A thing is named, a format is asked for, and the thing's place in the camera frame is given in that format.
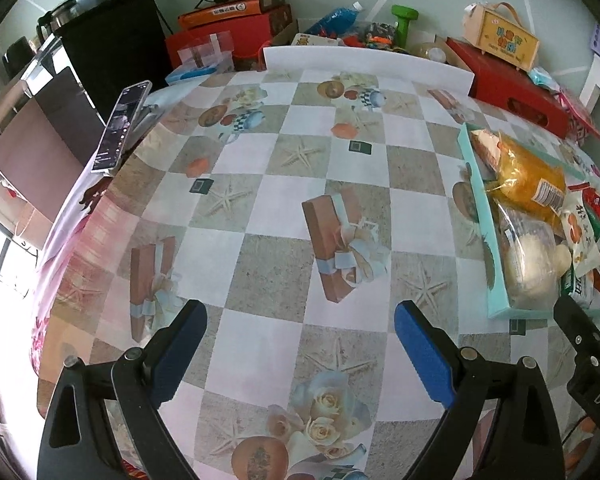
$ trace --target green dumbbell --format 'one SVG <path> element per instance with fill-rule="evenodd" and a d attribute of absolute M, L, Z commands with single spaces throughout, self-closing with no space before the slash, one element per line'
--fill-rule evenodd
<path fill-rule="evenodd" d="M 407 32 L 409 31 L 409 22 L 418 19 L 418 11 L 402 5 L 391 7 L 391 13 L 398 21 L 398 27 L 395 31 L 394 45 L 405 48 L 407 45 Z"/>

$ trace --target bottle with blue liquid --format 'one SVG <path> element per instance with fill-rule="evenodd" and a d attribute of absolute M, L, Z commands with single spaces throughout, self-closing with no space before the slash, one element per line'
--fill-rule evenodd
<path fill-rule="evenodd" d="M 355 2 L 351 7 L 339 7 L 331 14 L 327 14 L 319 22 L 312 25 L 305 34 L 312 36 L 325 36 L 332 38 L 347 32 L 356 22 L 363 7 L 360 2 Z"/>

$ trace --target teal box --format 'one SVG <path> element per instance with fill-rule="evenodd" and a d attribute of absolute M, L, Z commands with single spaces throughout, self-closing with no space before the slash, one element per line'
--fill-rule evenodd
<path fill-rule="evenodd" d="M 469 132 L 474 130 L 482 130 L 482 126 L 476 126 L 475 124 L 465 123 L 460 129 L 458 136 L 458 143 L 460 145 L 460 151 L 464 157 L 465 162 L 471 167 L 471 188 L 474 192 L 475 206 L 478 211 L 478 221 L 480 222 L 480 232 L 482 233 L 482 239 L 485 245 L 489 248 L 491 256 L 493 257 L 493 276 L 488 276 L 488 288 L 487 288 L 487 315 L 489 318 L 506 318 L 506 319 L 553 319 L 554 313 L 551 309 L 547 310 L 522 310 L 520 308 L 514 308 L 509 304 L 509 295 L 505 288 L 504 273 L 502 269 L 502 259 L 500 257 L 500 248 L 498 246 L 498 239 L 496 236 L 496 227 L 493 221 L 493 215 L 491 214 L 491 208 L 489 206 L 489 200 L 487 198 L 486 190 L 484 189 L 484 182 L 480 175 L 480 168 L 475 158 L 474 149 L 471 147 L 471 141 L 469 140 Z M 560 160 L 547 153 L 540 152 L 531 146 L 524 144 L 525 148 L 539 156 L 547 164 L 555 167 L 563 168 L 566 173 L 573 175 L 576 178 L 584 180 L 584 175 L 581 174 L 574 168 L 569 167 Z M 488 255 L 485 254 L 485 264 L 489 267 L 487 262 Z M 600 317 L 600 306 L 597 308 L 586 309 L 585 312 L 590 317 Z"/>

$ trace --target white lid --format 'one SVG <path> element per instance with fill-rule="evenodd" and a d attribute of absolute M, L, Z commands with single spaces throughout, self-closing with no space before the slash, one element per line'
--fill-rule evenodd
<path fill-rule="evenodd" d="M 446 63 L 445 51 L 434 46 L 433 48 L 429 49 L 429 59 L 432 61 L 437 61 L 438 63 Z"/>

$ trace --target leather handle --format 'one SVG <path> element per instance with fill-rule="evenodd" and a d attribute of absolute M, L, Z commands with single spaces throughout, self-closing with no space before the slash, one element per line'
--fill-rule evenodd
<path fill-rule="evenodd" d="M 499 6 L 504 6 L 507 7 L 507 9 L 509 9 L 509 11 L 512 13 L 513 18 L 518 22 L 518 25 L 522 28 L 525 28 L 524 25 L 522 25 L 522 22 L 520 22 L 520 17 L 518 16 L 518 13 L 516 12 L 516 9 L 513 8 L 513 5 L 508 4 L 507 2 L 499 2 L 497 4 L 491 4 L 489 6 L 490 9 L 497 9 Z"/>

